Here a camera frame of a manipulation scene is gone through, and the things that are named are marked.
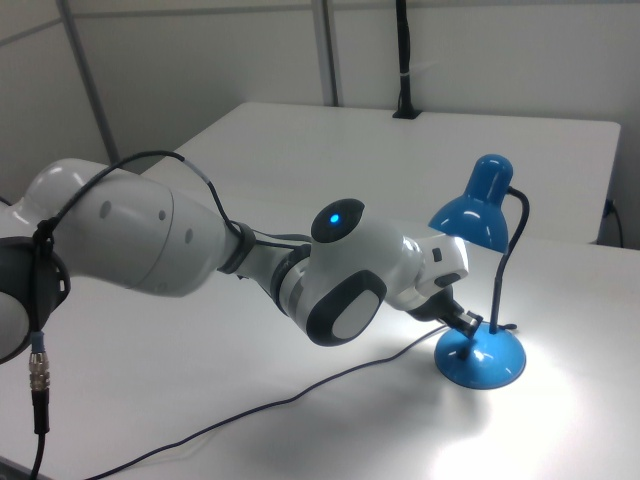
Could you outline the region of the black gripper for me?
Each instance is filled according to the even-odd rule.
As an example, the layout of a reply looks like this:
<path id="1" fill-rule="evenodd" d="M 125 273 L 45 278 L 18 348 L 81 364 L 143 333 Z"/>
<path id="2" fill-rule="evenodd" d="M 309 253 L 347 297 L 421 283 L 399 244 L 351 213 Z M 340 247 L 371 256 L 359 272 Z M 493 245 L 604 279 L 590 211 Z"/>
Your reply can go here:
<path id="1" fill-rule="evenodd" d="M 473 339 L 483 323 L 483 317 L 472 311 L 463 312 L 455 301 L 453 288 L 447 286 L 425 303 L 410 311 L 410 316 L 419 321 L 441 320 L 467 339 Z"/>

